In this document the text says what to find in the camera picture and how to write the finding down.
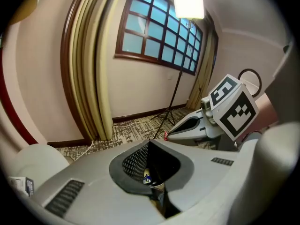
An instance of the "light stand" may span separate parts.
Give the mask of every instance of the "light stand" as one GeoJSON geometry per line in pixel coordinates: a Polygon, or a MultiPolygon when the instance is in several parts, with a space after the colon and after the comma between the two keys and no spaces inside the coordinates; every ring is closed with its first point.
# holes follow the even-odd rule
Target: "light stand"
{"type": "MultiPolygon", "coordinates": [[[[191,26],[192,26],[192,21],[190,20],[189,23],[188,23],[188,33],[187,33],[187,40],[186,40],[186,46],[185,46],[185,49],[184,49],[184,54],[187,53],[187,49],[188,49],[188,39],[189,39],[189,34],[190,34],[190,32],[191,32],[191,31],[190,31],[191,26]]],[[[163,118],[162,122],[160,123],[160,126],[159,126],[158,130],[156,131],[156,133],[155,133],[155,135],[154,135],[153,138],[156,138],[156,136],[158,135],[158,132],[160,131],[160,129],[161,129],[161,127],[162,127],[164,121],[167,119],[169,113],[171,114],[171,117],[172,117],[174,123],[172,123],[171,121],[170,121],[170,122],[175,126],[175,120],[174,120],[174,117],[173,117],[173,114],[172,114],[172,109],[171,109],[171,107],[172,107],[172,104],[173,104],[173,101],[174,101],[174,98],[175,98],[175,95],[176,95],[176,92],[177,92],[177,89],[178,89],[178,85],[179,85],[180,78],[181,78],[181,75],[182,75],[183,65],[184,65],[184,57],[182,57],[182,62],[181,62],[181,67],[180,67],[180,72],[179,72],[179,74],[178,74],[177,83],[176,83],[175,90],[174,90],[174,93],[173,93],[173,96],[172,96],[172,99],[171,99],[171,102],[170,102],[169,107],[167,108],[166,111],[164,111],[164,112],[162,112],[162,113],[160,113],[160,114],[158,114],[158,115],[156,115],[155,117],[152,118],[152,119],[154,119],[154,118],[160,117],[161,114],[166,113],[166,114],[164,115],[164,118],[163,118]]]]}

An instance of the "white cable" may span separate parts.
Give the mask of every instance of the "white cable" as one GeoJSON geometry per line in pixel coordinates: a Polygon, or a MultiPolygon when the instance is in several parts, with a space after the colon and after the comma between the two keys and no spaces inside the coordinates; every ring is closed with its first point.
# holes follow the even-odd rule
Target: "white cable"
{"type": "Polygon", "coordinates": [[[115,128],[127,128],[127,127],[129,127],[129,126],[131,126],[131,125],[134,125],[134,124],[136,124],[136,123],[148,124],[148,123],[151,123],[151,122],[152,122],[152,121],[150,121],[150,122],[134,122],[134,123],[131,123],[131,124],[129,124],[129,125],[127,125],[127,126],[123,126],[123,127],[114,126],[114,125],[113,125],[113,127],[115,127],[115,128]]]}
{"type": "Polygon", "coordinates": [[[90,147],[82,155],[86,154],[86,152],[88,150],[90,150],[90,148],[92,147],[93,144],[94,144],[94,141],[92,141],[92,144],[90,145],[90,147]]]}

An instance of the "wooden window frame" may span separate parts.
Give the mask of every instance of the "wooden window frame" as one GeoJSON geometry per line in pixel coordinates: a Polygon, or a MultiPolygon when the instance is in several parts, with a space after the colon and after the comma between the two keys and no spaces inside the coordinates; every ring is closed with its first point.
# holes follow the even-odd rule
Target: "wooden window frame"
{"type": "Polygon", "coordinates": [[[130,11],[130,6],[131,6],[131,3],[132,3],[132,0],[126,0],[125,7],[124,7],[124,10],[123,10],[123,14],[122,14],[121,21],[120,21],[120,26],[119,26],[118,36],[117,36],[116,52],[115,52],[115,56],[114,57],[115,58],[125,58],[125,59],[131,59],[131,60],[138,60],[138,61],[145,61],[145,62],[159,64],[159,65],[162,65],[162,66],[165,66],[165,67],[169,67],[169,68],[174,68],[176,70],[180,70],[181,66],[178,66],[178,65],[174,64],[175,55],[176,55],[176,52],[178,52],[178,53],[181,53],[183,55],[183,58],[182,58],[183,62],[184,62],[184,59],[186,57],[190,58],[188,69],[186,69],[185,67],[183,67],[183,72],[195,75],[197,67],[198,67],[198,63],[199,63],[200,52],[201,52],[202,41],[203,41],[203,32],[202,32],[202,30],[196,24],[193,24],[199,30],[199,32],[200,32],[200,38],[201,38],[201,40],[199,40],[196,37],[196,35],[194,35],[191,32],[191,29],[187,29],[186,26],[184,26],[183,24],[181,24],[181,19],[179,19],[179,21],[178,21],[179,25],[178,25],[178,31],[177,31],[177,33],[174,32],[173,30],[171,30],[170,28],[168,28],[167,27],[168,16],[170,16],[171,18],[174,18],[172,15],[169,14],[170,6],[171,5],[174,6],[174,3],[172,1],[170,1],[170,0],[166,0],[168,2],[167,11],[164,11],[164,10],[160,9],[159,7],[156,7],[153,4],[154,0],[152,0],[151,3],[148,3],[148,2],[146,2],[144,0],[137,0],[137,1],[140,1],[140,2],[143,2],[145,4],[150,5],[149,11],[148,11],[148,15],[145,16],[145,15],[142,15],[142,14],[130,11]],[[160,10],[160,11],[162,11],[162,12],[164,12],[166,14],[165,24],[162,25],[161,23],[159,23],[159,22],[151,19],[150,16],[151,16],[151,12],[152,12],[152,8],[153,7],[155,7],[156,9],[158,9],[158,10],[160,10]],[[136,16],[139,16],[141,18],[146,19],[147,22],[146,22],[146,27],[145,27],[145,33],[140,33],[140,32],[136,32],[136,31],[133,31],[133,30],[128,30],[128,29],[125,28],[126,22],[127,22],[127,18],[128,18],[129,14],[136,15],[136,16]],[[155,24],[160,25],[160,26],[163,27],[164,30],[163,30],[163,36],[162,36],[161,40],[147,35],[148,34],[148,28],[149,28],[149,23],[150,22],[153,22],[153,23],[155,23],[155,24]],[[180,25],[183,25],[187,29],[187,38],[186,39],[184,39],[183,37],[181,37],[179,35],[180,25]],[[170,45],[168,45],[168,44],[165,43],[165,35],[166,35],[167,31],[173,33],[176,36],[175,47],[172,47],[172,46],[170,46],[170,45]],[[135,53],[135,52],[127,52],[127,51],[123,51],[122,50],[125,32],[126,33],[130,33],[130,34],[134,34],[134,35],[138,35],[140,37],[143,37],[141,54],[138,54],[138,53],[135,53]],[[196,51],[198,51],[198,56],[197,56],[197,60],[196,61],[193,59],[193,53],[194,53],[194,51],[192,52],[191,57],[189,57],[186,53],[184,53],[184,52],[182,52],[182,51],[180,51],[180,50],[177,49],[178,38],[181,38],[184,41],[186,41],[186,46],[187,46],[187,44],[190,45],[190,43],[188,42],[188,40],[189,40],[189,34],[192,34],[195,37],[194,44],[191,45],[193,47],[193,49],[195,49],[195,43],[196,43],[196,41],[198,41],[200,43],[199,50],[196,49],[196,51]],[[153,40],[155,42],[160,43],[160,49],[159,49],[159,53],[158,53],[158,58],[154,58],[154,57],[151,57],[151,56],[144,55],[147,39],[150,39],[150,40],[153,40]],[[164,46],[167,46],[167,47],[169,47],[169,48],[171,48],[171,49],[174,50],[172,62],[167,62],[167,61],[162,60],[162,54],[163,54],[164,46]],[[195,63],[194,71],[190,71],[189,70],[190,67],[191,67],[192,61],[194,61],[194,63],[195,63]]]}

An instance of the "carpet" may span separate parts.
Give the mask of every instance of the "carpet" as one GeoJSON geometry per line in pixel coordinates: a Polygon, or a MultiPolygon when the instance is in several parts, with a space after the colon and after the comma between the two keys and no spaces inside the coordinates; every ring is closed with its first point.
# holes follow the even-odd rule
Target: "carpet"
{"type": "MultiPolygon", "coordinates": [[[[175,119],[175,123],[179,122],[182,118],[184,118],[192,111],[193,110],[187,108],[180,108],[180,109],[173,110],[172,113],[175,119]]],[[[154,118],[153,120],[150,120],[153,117],[154,116],[149,116],[149,117],[130,120],[126,122],[115,123],[113,127],[112,139],[108,141],[95,141],[86,154],[121,146],[124,143],[131,143],[134,141],[153,138],[162,121],[162,118],[154,118]]],[[[164,138],[165,131],[169,132],[172,127],[173,125],[169,122],[169,120],[166,120],[161,130],[159,131],[157,138],[164,138]]],[[[57,148],[57,150],[62,155],[71,157],[73,160],[76,160],[80,155],[82,155],[88,149],[89,146],[90,144],[87,144],[86,146],[79,146],[79,147],[57,148]]]]}

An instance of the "curtain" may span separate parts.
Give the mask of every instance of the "curtain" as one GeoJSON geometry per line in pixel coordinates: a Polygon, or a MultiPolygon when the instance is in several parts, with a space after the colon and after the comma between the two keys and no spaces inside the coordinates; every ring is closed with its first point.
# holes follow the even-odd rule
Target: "curtain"
{"type": "Polygon", "coordinates": [[[196,82],[188,99],[187,108],[200,109],[201,99],[208,95],[207,87],[209,85],[210,74],[212,72],[216,41],[217,37],[215,32],[213,28],[210,28],[202,64],[200,65],[196,82]]]}
{"type": "Polygon", "coordinates": [[[107,19],[118,0],[81,0],[72,25],[69,45],[69,75],[81,121],[89,137],[111,139],[107,77],[107,19]]]}

